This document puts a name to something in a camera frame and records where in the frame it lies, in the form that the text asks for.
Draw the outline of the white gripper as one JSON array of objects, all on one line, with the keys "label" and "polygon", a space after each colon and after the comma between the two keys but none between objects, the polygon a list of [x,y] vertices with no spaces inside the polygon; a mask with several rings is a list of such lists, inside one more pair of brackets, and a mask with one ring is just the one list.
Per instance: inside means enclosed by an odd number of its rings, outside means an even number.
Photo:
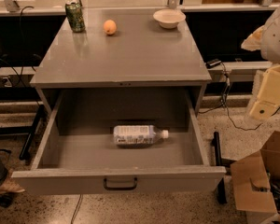
[{"label": "white gripper", "polygon": [[[274,11],[264,26],[257,28],[242,43],[242,49],[260,50],[263,59],[280,63],[280,6]],[[280,108],[280,64],[259,73],[259,90],[256,100],[248,112],[255,120],[264,121]]]}]

